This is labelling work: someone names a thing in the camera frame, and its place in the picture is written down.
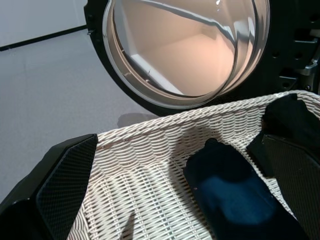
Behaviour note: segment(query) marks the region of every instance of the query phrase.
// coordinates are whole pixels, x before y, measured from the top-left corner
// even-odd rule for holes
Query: dark blue cloth
[[[183,172],[218,240],[308,239],[232,146],[209,139]]]

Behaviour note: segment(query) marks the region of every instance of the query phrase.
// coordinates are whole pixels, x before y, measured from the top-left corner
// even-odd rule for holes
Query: basket rim
[[[164,130],[172,126],[183,125],[188,122],[210,118],[214,115],[230,114],[241,110],[267,106],[274,100],[289,94],[297,94],[299,99],[304,100],[307,98],[314,100],[315,102],[319,102],[320,104],[319,95],[305,90],[292,90],[219,105],[206,106],[100,133],[98,134],[98,144],[96,150],[99,151],[101,149],[111,147],[119,142],[129,141],[134,137],[147,135],[153,131]]]

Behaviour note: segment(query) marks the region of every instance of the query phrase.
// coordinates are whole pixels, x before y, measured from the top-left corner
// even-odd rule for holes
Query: white wicker basket
[[[245,149],[266,106],[289,92],[205,107],[100,134],[87,193],[69,240],[212,239],[183,176],[208,138]],[[320,118],[320,96],[295,91]],[[289,211],[277,181],[265,179]]]

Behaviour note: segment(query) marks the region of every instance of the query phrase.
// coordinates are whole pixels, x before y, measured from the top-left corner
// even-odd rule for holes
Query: gray floor
[[[51,146],[155,118],[112,81],[86,33],[0,52],[0,201]]]

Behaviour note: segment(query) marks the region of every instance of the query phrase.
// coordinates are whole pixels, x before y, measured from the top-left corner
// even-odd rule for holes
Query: washing machine
[[[320,0],[88,0],[94,49],[158,116],[284,92],[319,92]]]

